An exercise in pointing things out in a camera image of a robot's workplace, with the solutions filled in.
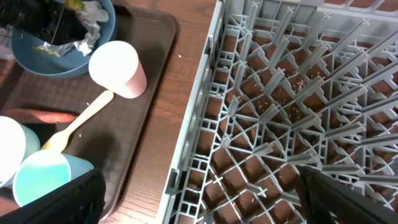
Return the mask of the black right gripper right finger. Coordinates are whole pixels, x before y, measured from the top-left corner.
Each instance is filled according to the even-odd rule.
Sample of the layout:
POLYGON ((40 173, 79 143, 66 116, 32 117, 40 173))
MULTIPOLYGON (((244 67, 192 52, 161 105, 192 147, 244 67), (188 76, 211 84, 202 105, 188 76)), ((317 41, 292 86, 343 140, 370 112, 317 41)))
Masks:
POLYGON ((397 214, 308 166, 298 168, 298 197, 307 223, 397 223, 397 214))

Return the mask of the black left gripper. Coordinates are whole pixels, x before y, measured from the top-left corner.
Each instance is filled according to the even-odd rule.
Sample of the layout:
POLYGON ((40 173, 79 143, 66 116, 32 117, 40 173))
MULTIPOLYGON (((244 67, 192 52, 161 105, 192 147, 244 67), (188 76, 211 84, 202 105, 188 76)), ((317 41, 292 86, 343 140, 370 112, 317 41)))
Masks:
POLYGON ((1 27, 22 30, 52 45, 83 40, 77 11, 54 0, 1 0, 1 27))

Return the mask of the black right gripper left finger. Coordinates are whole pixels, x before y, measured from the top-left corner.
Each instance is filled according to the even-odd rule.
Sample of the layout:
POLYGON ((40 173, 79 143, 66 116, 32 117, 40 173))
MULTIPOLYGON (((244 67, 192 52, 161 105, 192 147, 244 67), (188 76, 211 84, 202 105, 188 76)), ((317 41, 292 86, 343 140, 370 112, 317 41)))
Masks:
POLYGON ((106 182, 93 169, 43 197, 1 217, 1 223, 98 223, 104 208, 106 182))

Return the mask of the colourful snack wrapper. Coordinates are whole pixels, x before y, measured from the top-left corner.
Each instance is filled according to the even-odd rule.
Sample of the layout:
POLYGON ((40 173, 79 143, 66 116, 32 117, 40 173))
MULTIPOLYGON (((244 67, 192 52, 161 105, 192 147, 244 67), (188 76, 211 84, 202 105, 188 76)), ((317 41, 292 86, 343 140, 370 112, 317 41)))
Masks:
POLYGON ((37 49, 56 57, 63 57, 75 43, 83 40, 87 29, 79 19, 85 5, 80 0, 48 2, 50 20, 41 39, 44 43, 37 49))

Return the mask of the light blue plastic cup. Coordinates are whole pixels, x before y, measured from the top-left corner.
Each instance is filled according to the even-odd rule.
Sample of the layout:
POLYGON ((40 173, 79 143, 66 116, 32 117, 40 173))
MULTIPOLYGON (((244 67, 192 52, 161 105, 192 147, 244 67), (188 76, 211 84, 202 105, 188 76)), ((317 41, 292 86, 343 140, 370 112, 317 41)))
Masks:
POLYGON ((41 150, 25 159, 12 185, 18 206, 23 207, 94 169, 91 162, 68 154, 41 150))

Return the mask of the pink plastic cup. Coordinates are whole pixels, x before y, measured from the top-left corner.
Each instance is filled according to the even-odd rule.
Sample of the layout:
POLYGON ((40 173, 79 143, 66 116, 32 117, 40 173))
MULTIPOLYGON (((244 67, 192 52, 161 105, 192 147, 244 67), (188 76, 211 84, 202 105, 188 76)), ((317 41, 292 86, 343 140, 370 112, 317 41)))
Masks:
POLYGON ((124 98, 137 98, 147 88, 146 73, 136 49, 121 40, 98 47, 90 58, 88 71, 95 83, 124 98))

